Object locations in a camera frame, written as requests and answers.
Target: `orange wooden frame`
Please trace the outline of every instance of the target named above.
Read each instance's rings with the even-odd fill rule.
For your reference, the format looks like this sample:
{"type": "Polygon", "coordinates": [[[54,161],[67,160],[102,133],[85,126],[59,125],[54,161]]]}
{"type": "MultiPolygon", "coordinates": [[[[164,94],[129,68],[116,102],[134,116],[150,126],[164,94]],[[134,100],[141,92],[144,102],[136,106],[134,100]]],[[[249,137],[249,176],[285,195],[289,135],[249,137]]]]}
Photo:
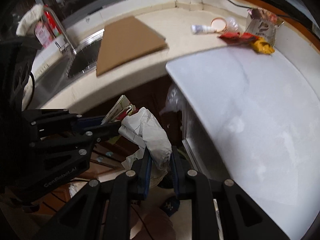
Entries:
{"type": "MultiPolygon", "coordinates": [[[[244,0],[249,3],[255,4],[258,7],[264,8],[270,12],[273,12],[275,14],[287,14],[286,12],[266,3],[261,0],[244,0]]],[[[286,22],[291,24],[293,27],[295,27],[298,31],[300,31],[313,45],[320,50],[320,41],[311,33],[306,27],[304,27],[301,23],[290,19],[290,18],[285,18],[284,19],[286,22]]]]}

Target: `cardboard sheet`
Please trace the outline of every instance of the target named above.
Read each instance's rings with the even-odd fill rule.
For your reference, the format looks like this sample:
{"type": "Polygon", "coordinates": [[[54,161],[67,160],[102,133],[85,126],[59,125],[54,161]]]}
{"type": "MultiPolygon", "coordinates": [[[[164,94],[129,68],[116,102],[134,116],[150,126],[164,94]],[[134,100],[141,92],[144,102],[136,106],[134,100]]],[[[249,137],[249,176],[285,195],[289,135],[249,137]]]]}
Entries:
{"type": "Polygon", "coordinates": [[[104,27],[97,60],[97,76],[123,63],[167,48],[164,38],[130,16],[104,27]]]}

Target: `transparent plastic bag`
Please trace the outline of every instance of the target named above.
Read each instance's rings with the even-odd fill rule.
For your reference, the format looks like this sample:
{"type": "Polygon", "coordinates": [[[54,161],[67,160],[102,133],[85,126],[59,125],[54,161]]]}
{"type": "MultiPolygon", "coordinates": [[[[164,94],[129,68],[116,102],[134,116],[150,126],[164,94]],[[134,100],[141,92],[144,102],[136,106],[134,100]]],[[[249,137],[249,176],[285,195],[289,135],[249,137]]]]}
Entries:
{"type": "Polygon", "coordinates": [[[239,24],[237,23],[236,19],[228,17],[226,18],[226,22],[228,32],[237,33],[239,31],[239,24]]]}
{"type": "Polygon", "coordinates": [[[179,88],[176,84],[172,84],[169,87],[167,99],[165,101],[165,107],[160,111],[160,115],[167,113],[167,112],[178,112],[182,111],[182,107],[185,103],[185,98],[182,95],[179,88]]]}

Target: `kitchen sink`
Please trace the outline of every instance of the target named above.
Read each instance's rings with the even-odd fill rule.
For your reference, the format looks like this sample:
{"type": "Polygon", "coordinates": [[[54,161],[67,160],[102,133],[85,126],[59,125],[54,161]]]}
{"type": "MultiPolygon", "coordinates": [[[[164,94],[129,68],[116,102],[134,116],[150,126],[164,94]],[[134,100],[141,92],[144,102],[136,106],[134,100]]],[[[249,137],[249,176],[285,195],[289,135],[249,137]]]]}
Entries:
{"type": "Polygon", "coordinates": [[[36,80],[35,92],[29,109],[41,108],[47,101],[72,82],[96,69],[104,29],[80,42],[76,54],[64,53],[62,58],[36,80]]]}

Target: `white table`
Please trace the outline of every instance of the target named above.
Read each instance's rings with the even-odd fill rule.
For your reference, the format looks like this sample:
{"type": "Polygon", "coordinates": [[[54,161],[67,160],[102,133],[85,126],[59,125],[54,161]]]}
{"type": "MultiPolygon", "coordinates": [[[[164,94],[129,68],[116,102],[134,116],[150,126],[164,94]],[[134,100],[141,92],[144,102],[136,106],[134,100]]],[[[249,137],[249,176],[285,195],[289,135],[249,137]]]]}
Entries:
{"type": "Polygon", "coordinates": [[[320,102],[280,52],[213,49],[173,60],[181,89],[231,177],[292,240],[320,210],[320,102]]]}

